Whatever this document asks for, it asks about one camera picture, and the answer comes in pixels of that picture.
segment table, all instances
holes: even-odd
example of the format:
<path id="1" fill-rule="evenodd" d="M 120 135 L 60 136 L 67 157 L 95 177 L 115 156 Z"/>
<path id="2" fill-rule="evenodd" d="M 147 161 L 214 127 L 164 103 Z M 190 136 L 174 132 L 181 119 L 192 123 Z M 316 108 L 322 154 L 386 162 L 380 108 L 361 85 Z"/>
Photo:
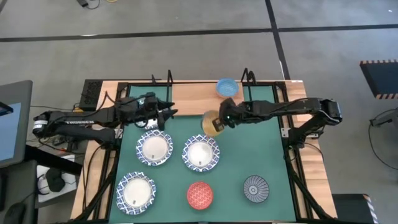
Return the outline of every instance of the table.
<path id="1" fill-rule="evenodd" d="M 148 80 L 141 80 L 141 81 L 108 80 L 108 81 L 103 81 L 102 87 L 101 87 L 101 92 L 98 96 L 98 99 L 99 99 L 98 106 L 102 104 L 102 100 L 104 99 L 106 92 L 108 92 L 108 94 L 111 97 L 113 97 L 113 98 L 116 97 L 116 94 L 118 92 L 118 84 L 120 82 L 150 84 L 152 81 L 148 81 Z M 164 84 L 167 83 L 167 81 L 157 81 L 157 82 L 164 83 Z M 179 81 L 174 81 L 174 83 L 182 83 L 182 82 L 190 83 L 191 86 L 190 86 L 190 88 L 174 88 L 173 96 L 181 96 L 181 99 L 177 98 L 178 100 L 176 101 L 174 98 L 173 101 L 176 103 L 176 105 L 179 105 L 177 109 L 181 110 L 180 113 L 188 113 L 188 112 L 184 112 L 184 111 L 188 111 L 188 109 L 190 107 L 188 104 L 190 102 L 195 100 L 198 104 L 202 104 L 206 101 L 206 99 L 200 98 L 199 96 L 196 96 L 195 98 L 194 97 L 187 98 L 187 97 L 185 97 L 185 96 L 188 96 L 187 91 L 192 89 L 193 87 L 199 88 L 198 86 L 200 86 L 200 88 L 202 88 L 201 89 L 202 92 L 204 92 L 204 93 L 214 92 L 216 80 L 179 80 Z M 206 84 L 206 86 L 207 86 L 206 88 L 201 86 L 201 84 L 203 82 L 209 83 L 209 84 Z M 258 80 L 257 82 L 275 83 L 278 86 L 281 86 L 282 89 L 285 87 L 286 88 L 285 92 L 287 93 L 287 97 L 289 98 L 289 101 L 295 100 L 297 98 L 306 97 L 305 89 L 304 89 L 304 85 L 303 85 L 302 81 L 269 81 L 269 80 L 261 80 L 260 81 L 260 80 Z M 277 91 L 280 101 L 283 101 L 283 99 L 284 99 L 282 93 L 283 93 L 283 91 L 281 89 L 279 89 Z M 121 96 L 125 96 L 125 95 L 126 95 L 126 93 L 122 91 Z M 219 102 L 213 102 L 213 103 L 214 103 L 215 107 L 217 107 L 217 105 L 219 104 Z M 113 103 L 110 100 L 105 99 L 104 107 L 112 106 L 112 105 L 113 105 Z M 196 109 L 198 112 L 196 112 L 196 113 L 201 114 L 202 108 L 203 107 L 198 107 Z M 310 118 L 310 116 L 307 116 L 307 115 L 293 116 L 294 125 L 300 126 L 301 124 L 306 122 L 306 120 L 308 120 L 309 118 Z M 287 118 L 284 118 L 284 124 L 285 125 L 288 124 Z M 317 147 L 319 146 L 318 142 L 316 140 L 309 140 L 308 142 L 316 145 Z M 91 156 L 93 155 L 94 150 L 97 147 L 98 147 L 98 144 L 94 141 L 90 141 L 88 143 L 86 156 L 85 156 L 85 165 L 84 165 L 85 172 L 87 172 L 86 169 L 88 166 L 88 162 L 89 162 Z M 100 178 L 101 178 L 101 170 L 102 170 L 102 166 L 104 163 L 104 155 L 105 155 L 105 151 L 101 150 L 101 151 L 98 151 L 93 157 L 93 161 L 92 161 L 91 169 L 90 169 L 90 176 L 87 180 L 88 187 L 86 190 L 86 197 L 88 199 L 88 202 L 93 198 L 93 196 L 97 192 Z M 110 171 L 110 168 L 113 164 L 113 159 L 112 159 L 113 156 L 114 156 L 114 152 L 111 153 L 111 158 L 108 163 L 108 172 Z M 301 158 L 301 160 L 299 160 L 299 162 L 302 163 L 303 174 L 305 175 L 305 180 L 306 180 L 307 187 L 308 187 L 309 191 L 312 193 L 312 195 L 315 197 L 315 199 L 325 209 L 325 211 L 327 213 L 329 213 L 333 217 L 336 217 L 336 211 L 334 208 L 333 199 L 331 197 L 330 187 L 328 184 L 328 179 L 326 176 L 325 167 L 323 165 L 321 154 L 316 149 L 311 148 L 310 146 L 306 145 L 306 147 L 300 151 L 300 158 Z M 295 167 L 295 169 L 297 169 L 298 164 L 294 163 L 294 167 Z M 83 184 L 82 183 L 83 183 L 83 175 L 80 176 L 79 186 L 78 186 L 78 189 L 76 192 L 76 198 L 75 198 L 75 203 L 73 206 L 71 218 L 77 217 L 82 211 L 82 204 L 83 204 L 82 203 L 82 201 L 83 201 Z M 105 194 L 101 200 L 101 206 L 99 208 L 98 218 L 105 218 L 106 215 L 108 214 L 108 212 L 107 212 L 107 204 L 109 202 L 108 195 L 109 195 L 109 189 L 105 192 Z M 300 216 L 302 218 L 305 218 L 305 217 L 307 217 L 307 213 L 305 211 L 304 199 L 300 192 L 297 192 L 297 199 L 298 199 L 297 206 L 300 209 Z"/>

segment gray floor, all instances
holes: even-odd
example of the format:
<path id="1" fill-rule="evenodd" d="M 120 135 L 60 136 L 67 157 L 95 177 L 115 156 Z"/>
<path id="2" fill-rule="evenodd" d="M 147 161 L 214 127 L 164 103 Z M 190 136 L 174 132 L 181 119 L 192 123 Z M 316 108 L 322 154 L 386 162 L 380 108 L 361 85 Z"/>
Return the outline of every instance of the gray floor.
<path id="1" fill-rule="evenodd" d="M 272 5 L 279 27 L 398 23 L 395 0 L 272 0 Z M 101 1 L 93 11 L 74 0 L 8 0 L 0 13 L 0 38 L 259 27 L 270 27 L 260 0 Z M 395 223 L 398 172 L 374 157 L 368 120 L 397 103 L 374 99 L 359 61 L 398 58 L 398 29 L 280 38 L 291 78 L 304 80 L 308 96 L 334 98 L 343 110 L 343 122 L 326 128 L 320 140 L 332 192 L 369 194 L 379 221 Z M 0 43 L 1 84 L 31 79 L 33 105 L 63 108 L 79 101 L 87 78 L 165 78 L 167 69 L 175 79 L 238 78 L 244 67 L 258 79 L 282 79 L 271 33 Z M 42 111 L 31 109 L 31 116 Z M 398 167 L 396 130 L 386 125 L 371 131 L 376 151 Z M 72 205 L 65 198 L 41 208 L 39 223 L 68 220 Z"/>

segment green mat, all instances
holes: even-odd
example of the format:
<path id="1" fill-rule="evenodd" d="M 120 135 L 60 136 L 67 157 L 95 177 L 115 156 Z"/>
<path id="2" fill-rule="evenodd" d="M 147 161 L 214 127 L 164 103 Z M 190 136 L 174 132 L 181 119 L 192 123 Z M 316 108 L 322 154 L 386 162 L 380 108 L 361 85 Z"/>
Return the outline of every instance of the green mat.
<path id="1" fill-rule="evenodd" d="M 254 100 L 274 101 L 270 86 L 255 86 L 251 90 Z M 166 87 L 161 86 L 133 86 L 130 95 L 149 91 L 165 100 Z M 248 100 L 246 87 L 244 98 Z M 119 210 L 114 193 L 109 222 L 295 221 L 277 119 L 226 128 L 215 137 L 220 147 L 220 161 L 204 173 L 190 170 L 182 161 L 185 141 L 203 134 L 200 120 L 201 116 L 176 116 L 166 122 L 165 132 L 172 137 L 174 149 L 172 156 L 157 167 L 144 165 L 136 157 L 136 142 L 145 131 L 134 125 L 125 127 L 116 185 L 128 172 L 141 171 L 154 180 L 156 198 L 147 211 L 130 216 Z M 260 175 L 268 182 L 270 193 L 265 202 L 252 203 L 244 196 L 243 183 L 250 175 Z M 186 196 L 189 186 L 199 180 L 210 184 L 214 193 L 213 203 L 202 211 L 191 208 Z"/>

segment red patterned bowl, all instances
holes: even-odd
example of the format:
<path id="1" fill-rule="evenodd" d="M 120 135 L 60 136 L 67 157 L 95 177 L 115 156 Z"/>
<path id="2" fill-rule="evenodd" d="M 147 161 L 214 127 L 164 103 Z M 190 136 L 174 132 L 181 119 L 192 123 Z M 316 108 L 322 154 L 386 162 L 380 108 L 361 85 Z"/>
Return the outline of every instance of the red patterned bowl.
<path id="1" fill-rule="evenodd" d="M 210 185 L 203 181 L 198 181 L 189 186 L 187 192 L 189 205 L 196 210 L 208 208 L 213 201 L 213 190 Z"/>

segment bowl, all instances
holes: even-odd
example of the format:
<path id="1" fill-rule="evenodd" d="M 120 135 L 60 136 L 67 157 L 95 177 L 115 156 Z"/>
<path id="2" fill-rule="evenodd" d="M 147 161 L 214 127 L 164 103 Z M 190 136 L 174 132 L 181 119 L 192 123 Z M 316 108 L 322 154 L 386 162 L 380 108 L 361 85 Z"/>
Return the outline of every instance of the bowl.
<path id="1" fill-rule="evenodd" d="M 222 78 L 216 85 L 217 94 L 222 98 L 234 97 L 238 90 L 238 84 L 232 78 Z"/>

